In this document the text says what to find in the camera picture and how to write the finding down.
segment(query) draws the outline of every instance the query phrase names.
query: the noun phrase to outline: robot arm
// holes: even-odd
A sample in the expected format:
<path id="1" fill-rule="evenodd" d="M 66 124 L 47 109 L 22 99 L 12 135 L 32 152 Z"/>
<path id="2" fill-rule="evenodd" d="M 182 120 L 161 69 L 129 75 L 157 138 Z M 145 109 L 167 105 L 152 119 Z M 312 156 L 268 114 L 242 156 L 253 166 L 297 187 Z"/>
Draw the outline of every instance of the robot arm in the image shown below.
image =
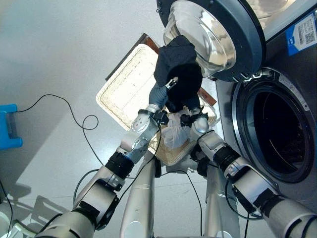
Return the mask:
<path id="1" fill-rule="evenodd" d="M 310 238 L 317 234 L 317 214 L 288 199 L 214 131 L 198 139 L 202 151 L 233 184 L 233 192 L 249 213 L 262 215 L 278 238 Z"/>
<path id="2" fill-rule="evenodd" d="M 36 238 L 92 238 L 95 230 L 109 223 L 119 203 L 115 191 L 121 190 L 134 165 L 144 156 L 159 125 L 168 122 L 166 112 L 161 109 L 167 91 L 177 80 L 177 77 L 171 79 L 162 88 L 154 86 L 149 105 L 139 110 L 116 152 L 77 196 L 73 210 L 53 220 Z"/>

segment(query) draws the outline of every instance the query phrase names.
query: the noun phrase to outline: washing machine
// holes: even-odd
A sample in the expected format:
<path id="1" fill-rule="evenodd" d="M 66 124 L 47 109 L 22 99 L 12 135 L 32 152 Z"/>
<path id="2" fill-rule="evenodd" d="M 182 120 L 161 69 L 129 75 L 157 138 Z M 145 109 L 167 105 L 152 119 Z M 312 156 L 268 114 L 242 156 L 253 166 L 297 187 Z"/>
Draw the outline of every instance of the washing machine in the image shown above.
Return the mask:
<path id="1" fill-rule="evenodd" d="M 317 212 L 315 0 L 157 0 L 164 42 L 185 35 L 216 80 L 224 139 Z"/>

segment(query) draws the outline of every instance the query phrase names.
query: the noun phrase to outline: door glass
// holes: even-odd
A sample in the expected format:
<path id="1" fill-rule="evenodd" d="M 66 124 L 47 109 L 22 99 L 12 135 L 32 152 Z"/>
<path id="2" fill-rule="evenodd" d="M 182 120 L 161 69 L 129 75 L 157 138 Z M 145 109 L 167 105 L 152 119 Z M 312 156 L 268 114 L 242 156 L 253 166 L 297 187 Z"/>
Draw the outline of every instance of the door glass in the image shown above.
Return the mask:
<path id="1" fill-rule="evenodd" d="M 268 21 L 288 8 L 295 0 L 247 0 L 264 29 Z"/>
<path id="2" fill-rule="evenodd" d="M 195 45 L 197 63 L 204 77 L 233 67 L 236 51 L 223 25 L 203 7 L 187 0 L 172 4 L 164 32 L 167 45 L 178 35 L 184 35 Z"/>

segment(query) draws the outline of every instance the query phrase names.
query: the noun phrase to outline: black cable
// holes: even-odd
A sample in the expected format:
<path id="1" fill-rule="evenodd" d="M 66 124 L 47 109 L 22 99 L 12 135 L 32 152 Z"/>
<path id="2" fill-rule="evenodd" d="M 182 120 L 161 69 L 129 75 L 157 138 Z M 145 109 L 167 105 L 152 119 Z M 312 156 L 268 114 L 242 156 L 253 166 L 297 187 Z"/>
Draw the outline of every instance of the black cable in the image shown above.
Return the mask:
<path id="1" fill-rule="evenodd" d="M 85 123 L 86 119 L 87 119 L 88 117 L 91 117 L 91 116 L 95 116 L 95 115 L 88 115 L 88 116 L 86 116 L 86 117 L 84 118 L 84 120 L 83 120 L 83 124 L 82 124 L 82 127 L 81 127 L 81 128 L 82 128 L 82 130 L 83 130 L 84 137 L 85 137 L 85 139 L 86 139 L 86 141 L 87 141 L 87 143 L 88 143 L 90 149 L 93 151 L 95 157 L 96 157 L 97 160 L 101 163 L 101 165 L 104 165 L 104 164 L 102 163 L 102 161 L 99 159 L 98 155 L 95 153 L 94 149 L 92 148 L 92 146 L 91 146 L 91 144 L 90 144 L 90 142 L 89 142 L 89 140 L 88 140 L 88 138 L 87 138 L 87 136 L 86 136 L 86 133 L 85 133 L 84 123 Z"/>
<path id="2" fill-rule="evenodd" d="M 249 225 L 249 220 L 247 220 L 246 223 L 246 228 L 244 230 L 244 238 L 247 238 L 247 232 L 248 232 L 248 225 Z"/>
<path id="3" fill-rule="evenodd" d="M 225 194 L 225 197 L 226 197 L 226 201 L 228 203 L 228 206 L 230 207 L 230 209 L 235 213 L 237 214 L 239 217 L 243 218 L 243 219 L 246 219 L 246 220 L 251 220 L 251 221 L 258 221 L 258 220 L 262 220 L 263 218 L 262 217 L 258 217 L 258 218 L 250 218 L 250 217 L 245 217 L 245 216 L 242 216 L 240 213 L 238 213 L 236 210 L 234 210 L 234 208 L 231 206 L 230 202 L 229 202 L 229 199 L 228 199 L 228 184 L 229 184 L 229 180 L 227 180 L 226 182 L 226 186 L 224 188 L 224 194 Z"/>
<path id="4" fill-rule="evenodd" d="M 24 110 L 21 110 L 21 111 L 17 111 L 17 113 L 22 113 L 22 112 L 25 112 L 25 111 L 27 111 L 27 110 L 30 110 L 30 109 L 33 108 L 42 98 L 44 98 L 44 97 L 46 97 L 46 96 L 57 97 L 57 98 L 60 98 L 60 99 L 64 100 L 64 101 L 67 103 L 67 105 L 68 105 L 68 107 L 69 107 L 69 109 L 70 109 L 70 112 L 71 112 L 71 114 L 72 114 L 72 116 L 73 116 L 73 119 L 74 119 L 75 123 L 76 123 L 80 128 L 83 129 L 83 133 L 84 133 L 85 139 L 86 139 L 86 141 L 87 141 L 89 147 L 90 147 L 91 150 L 93 151 L 93 153 L 94 153 L 94 155 L 96 156 L 97 160 L 98 160 L 102 165 L 104 165 L 104 164 L 102 163 L 102 161 L 99 159 L 99 157 L 97 156 L 97 154 L 95 153 L 94 149 L 92 148 L 92 146 L 91 146 L 91 144 L 90 144 L 90 142 L 89 142 L 89 140 L 88 140 L 88 138 L 87 138 L 87 136 L 86 136 L 86 133 L 85 133 L 85 130 L 94 130 L 94 129 L 96 129 L 97 126 L 99 125 L 99 119 L 98 119 L 98 117 L 97 117 L 96 115 L 88 115 L 88 116 L 86 116 L 85 119 L 83 120 L 82 125 L 80 125 L 80 124 L 78 123 L 78 121 L 76 120 L 76 117 L 75 117 L 75 115 L 74 115 L 74 112 L 73 112 L 73 109 L 72 109 L 70 103 L 69 103 L 66 99 L 64 99 L 63 97 L 60 97 L 60 96 L 55 95 L 55 94 L 44 94 L 44 95 L 41 96 L 32 106 L 28 107 L 27 109 L 24 109 Z M 89 118 L 89 117 L 94 117 L 94 118 L 96 118 L 96 120 L 97 120 L 97 124 L 96 124 L 94 127 L 92 127 L 92 128 L 84 127 L 84 123 L 85 123 L 86 119 Z"/>
<path id="5" fill-rule="evenodd" d="M 127 187 L 127 189 L 123 192 L 123 194 L 121 195 L 121 197 L 120 197 L 120 199 L 119 199 L 119 201 L 118 201 L 118 203 L 122 200 L 122 198 L 123 198 L 123 196 L 125 195 L 125 193 L 128 191 L 128 189 L 132 186 L 132 184 L 134 183 L 134 181 L 138 178 L 138 176 L 140 175 L 140 173 L 141 173 L 141 171 L 144 169 L 144 167 L 149 163 L 149 162 L 151 162 L 154 158 L 155 158 L 155 155 L 157 154 L 157 151 L 158 151 L 158 149 L 159 149 L 159 145 L 160 145 L 160 140 L 161 140 L 161 138 L 162 138 L 162 131 L 161 131 L 161 129 L 160 129 L 160 125 L 158 125 L 158 131 L 159 131 L 159 140 L 158 140 L 158 146 L 157 146 L 157 149 L 156 149 L 156 151 L 154 152 L 154 154 L 153 154 L 153 157 L 145 164 L 145 165 L 143 165 L 143 167 L 140 169 L 140 171 L 139 171 L 139 173 L 135 176 L 135 178 L 134 178 L 134 180 L 132 181 L 132 183 Z"/>
<path id="6" fill-rule="evenodd" d="M 192 187 L 194 189 L 194 192 L 195 192 L 196 197 L 198 199 L 199 208 L 200 208 L 200 235 L 203 236 L 203 210 L 202 210 L 202 205 L 200 203 L 200 199 L 199 199 L 199 196 L 198 196 L 197 191 L 195 189 L 195 186 L 194 186 L 192 180 L 190 179 L 188 173 L 186 171 L 183 171 L 183 170 L 174 170 L 174 171 L 170 171 L 170 172 L 167 172 L 165 174 L 162 174 L 161 177 L 166 175 L 166 174 L 170 174 L 170 173 L 174 173 L 174 172 L 183 172 L 183 173 L 185 173 L 187 175 L 188 179 L 189 179 L 189 182 L 191 183 L 191 185 L 192 185 Z"/>
<path id="7" fill-rule="evenodd" d="M 70 103 L 64 99 L 63 97 L 60 97 L 60 96 L 57 96 L 57 95 L 54 95 L 54 94 L 44 94 L 43 96 L 41 96 L 32 106 L 30 106 L 29 108 L 27 109 L 24 109 L 24 110 L 21 110 L 21 111 L 16 111 L 17 113 L 22 113 L 22 112 L 25 112 L 25 111 L 28 111 L 30 110 L 31 108 L 33 108 L 42 98 L 46 97 L 46 96 L 53 96 L 53 97 L 57 97 L 57 98 L 60 98 L 60 99 L 63 99 L 67 104 L 68 104 L 68 107 L 70 109 L 70 112 L 74 118 L 74 121 L 76 122 L 76 124 L 80 127 L 80 128 L 84 128 L 85 130 L 93 130 L 93 129 L 96 129 L 98 124 L 99 124 L 99 120 L 98 120 L 98 117 L 96 117 L 95 115 L 92 115 L 93 117 L 95 117 L 97 119 L 97 124 L 93 127 L 93 128 L 85 128 L 85 127 L 82 127 L 78 121 L 76 120 L 76 117 L 74 115 L 74 112 L 73 112 L 73 109 L 71 108 L 71 105 Z"/>
<path id="8" fill-rule="evenodd" d="M 305 238 L 305 237 L 306 237 L 306 234 L 307 234 L 307 231 L 308 231 L 309 226 L 310 226 L 311 223 L 312 223 L 314 220 L 316 220 L 316 219 L 317 219 L 317 216 L 313 216 L 313 217 L 311 217 L 311 218 L 307 221 L 307 223 L 306 223 L 306 225 L 305 225 L 305 227 L 304 227 L 304 229 L 303 229 L 302 238 Z"/>
<path id="9" fill-rule="evenodd" d="M 57 217 L 61 216 L 61 213 L 56 214 L 55 216 L 53 216 L 46 224 L 45 226 L 42 227 L 42 229 L 39 231 L 39 233 L 41 233 L 42 231 L 44 231 L 49 225 L 50 223 L 52 223 L 52 221 L 54 221 Z"/>
<path id="10" fill-rule="evenodd" d="M 6 234 L 6 238 L 8 238 L 8 237 L 9 237 L 9 232 L 10 232 L 10 227 L 11 227 L 11 224 L 12 224 L 13 208 L 12 208 L 11 202 L 10 202 L 10 200 L 9 200 L 9 198 L 8 198 L 8 195 L 7 195 L 7 193 L 5 192 L 5 189 L 4 189 L 4 186 L 3 186 L 2 182 L 1 182 L 1 180 L 0 180 L 0 185 L 1 185 L 1 188 L 2 188 L 2 190 L 3 190 L 3 193 L 4 193 L 6 199 L 7 199 L 8 203 L 9 203 L 9 206 L 10 206 L 10 209 L 11 209 L 11 218 L 10 218 L 9 228 L 8 228 L 8 233 Z"/>
<path id="11" fill-rule="evenodd" d="M 85 178 L 88 174 L 90 174 L 90 173 L 92 173 L 92 172 L 96 172 L 96 171 L 98 171 L 98 170 L 99 170 L 99 169 L 90 170 L 90 171 L 88 171 L 87 173 L 85 173 L 84 176 L 81 177 L 81 179 L 80 179 L 79 182 L 77 183 L 77 186 L 76 186 L 75 191 L 74 191 L 73 204 L 75 204 L 77 190 L 78 190 L 79 185 L 81 184 L 81 182 L 84 180 L 84 178 Z"/>
<path id="12" fill-rule="evenodd" d="M 217 165 L 213 165 L 213 164 L 211 164 L 211 163 L 209 163 L 209 165 L 212 166 L 212 167 L 215 167 L 215 168 L 219 169 L 219 166 L 217 166 Z"/>

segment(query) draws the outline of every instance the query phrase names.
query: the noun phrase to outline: blue label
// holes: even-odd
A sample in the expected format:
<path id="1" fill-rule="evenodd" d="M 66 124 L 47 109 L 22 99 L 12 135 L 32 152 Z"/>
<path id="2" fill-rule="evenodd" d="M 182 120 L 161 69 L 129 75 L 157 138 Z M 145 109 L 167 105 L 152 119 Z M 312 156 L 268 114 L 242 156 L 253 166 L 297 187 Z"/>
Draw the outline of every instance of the blue label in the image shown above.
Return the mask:
<path id="1" fill-rule="evenodd" d="M 290 56 L 317 43 L 316 25 L 316 11 L 314 10 L 285 31 Z"/>

